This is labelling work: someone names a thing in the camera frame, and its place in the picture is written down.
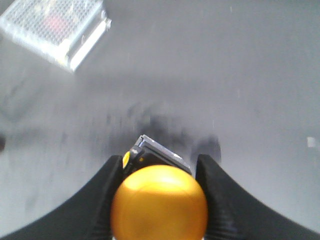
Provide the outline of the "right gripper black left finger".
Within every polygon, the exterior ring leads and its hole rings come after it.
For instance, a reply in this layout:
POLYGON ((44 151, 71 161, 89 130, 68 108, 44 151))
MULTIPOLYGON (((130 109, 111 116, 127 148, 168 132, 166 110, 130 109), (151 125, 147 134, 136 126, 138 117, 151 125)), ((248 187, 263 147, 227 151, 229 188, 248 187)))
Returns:
POLYGON ((122 157, 113 155, 63 204, 2 239, 112 240, 111 205, 122 180, 122 157))

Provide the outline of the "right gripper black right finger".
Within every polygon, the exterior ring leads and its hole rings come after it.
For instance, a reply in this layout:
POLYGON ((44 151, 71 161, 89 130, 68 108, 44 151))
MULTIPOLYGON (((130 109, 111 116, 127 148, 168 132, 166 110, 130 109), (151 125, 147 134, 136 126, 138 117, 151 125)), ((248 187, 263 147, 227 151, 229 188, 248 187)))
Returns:
POLYGON ((200 154, 196 180, 208 204, 206 240, 318 240, 319 233, 271 209, 243 189, 209 155, 200 154))

